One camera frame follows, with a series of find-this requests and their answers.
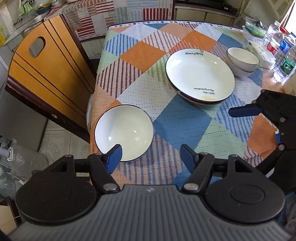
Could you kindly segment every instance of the cabinet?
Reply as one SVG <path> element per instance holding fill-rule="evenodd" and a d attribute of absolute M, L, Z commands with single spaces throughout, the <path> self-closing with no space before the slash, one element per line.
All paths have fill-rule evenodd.
<path fill-rule="evenodd" d="M 175 20 L 205 21 L 232 26 L 235 16 L 218 9 L 202 6 L 180 4 L 175 6 Z"/>
<path fill-rule="evenodd" d="M 176 20 L 189 20 L 189 21 L 204 21 L 205 12 L 190 10 L 190 9 L 178 9 Z"/>
<path fill-rule="evenodd" d="M 229 25 L 231 18 L 215 13 L 208 12 L 207 16 L 205 18 L 206 22 L 209 23 L 216 23 L 216 24 L 221 24 L 221 25 Z"/>

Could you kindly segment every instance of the plaid tablecloth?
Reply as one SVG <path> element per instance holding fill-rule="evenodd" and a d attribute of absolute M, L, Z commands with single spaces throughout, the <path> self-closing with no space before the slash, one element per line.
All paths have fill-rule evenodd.
<path fill-rule="evenodd" d="M 276 129 L 264 116 L 228 115 L 230 107 L 251 103 L 261 89 L 280 92 L 273 70 L 258 68 L 247 78 L 236 78 L 234 93 L 216 106 L 192 106 L 166 83 L 165 63 L 175 51 L 199 48 L 224 59 L 227 48 L 244 43 L 241 31 L 209 23 L 153 21 L 109 28 L 94 93 L 91 153 L 98 151 L 96 122 L 113 106 L 136 105 L 155 127 L 150 149 L 114 171 L 118 184 L 182 184 L 190 175 L 179 156 L 183 143 L 217 158 L 235 153 L 253 166 L 275 149 Z"/>
<path fill-rule="evenodd" d="M 52 10 L 44 19 L 65 13 L 80 41 L 106 35 L 112 24 L 172 19 L 173 0 L 80 0 Z"/>

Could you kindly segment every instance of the stacked bowls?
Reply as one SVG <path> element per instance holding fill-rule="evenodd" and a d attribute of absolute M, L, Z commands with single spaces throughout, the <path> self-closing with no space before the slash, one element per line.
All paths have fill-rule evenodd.
<path fill-rule="evenodd" d="M 248 50 L 242 48 L 229 48 L 226 53 L 225 63 L 237 77 L 248 77 L 258 67 L 259 59 Z"/>
<path fill-rule="evenodd" d="M 173 89 L 194 105 L 219 104 L 235 87 L 233 73 L 227 64 L 201 49 L 182 49 L 173 53 L 165 70 Z"/>

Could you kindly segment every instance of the dining table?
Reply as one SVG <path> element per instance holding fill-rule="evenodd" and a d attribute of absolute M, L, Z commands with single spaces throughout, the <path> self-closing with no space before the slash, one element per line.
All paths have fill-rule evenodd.
<path fill-rule="evenodd" d="M 180 49 L 202 49 L 224 60 L 228 48 L 246 44 L 242 30 L 206 22 L 159 20 L 109 27 L 97 71 L 90 153 L 99 152 L 94 130 L 100 116 L 114 106 L 130 104 L 150 116 L 155 134 L 146 153 L 120 162 L 112 173 L 121 187 L 180 187 L 190 176 L 180 158 L 182 144 L 216 158 L 237 154 L 252 166 L 258 165 L 276 147 L 276 127 L 262 114 L 232 118 L 228 110 L 250 104 L 261 89 L 282 92 L 273 70 L 258 67 L 249 77 L 236 77 L 229 98 L 218 105 L 198 107 L 175 92 L 165 71 L 168 57 Z"/>

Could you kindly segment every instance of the plastic basket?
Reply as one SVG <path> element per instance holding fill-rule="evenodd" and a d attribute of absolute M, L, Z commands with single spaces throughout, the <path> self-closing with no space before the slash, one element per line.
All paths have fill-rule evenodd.
<path fill-rule="evenodd" d="M 268 27 L 266 27 L 264 24 L 263 25 L 263 29 L 262 28 L 258 28 L 257 26 L 255 26 L 256 20 L 251 19 L 251 18 L 246 18 L 246 29 L 249 30 L 249 32 L 256 37 L 261 37 L 264 38 L 266 31 L 268 30 Z"/>
<path fill-rule="evenodd" d="M 242 27 L 242 29 L 243 29 L 243 32 L 242 32 L 242 34 L 243 34 L 243 36 L 245 37 L 245 39 L 247 40 L 247 41 L 254 41 L 254 42 L 262 42 L 262 38 L 258 38 L 258 37 L 256 37 L 256 36 L 253 36 L 246 28 L 245 28 L 245 26 L 243 26 Z"/>

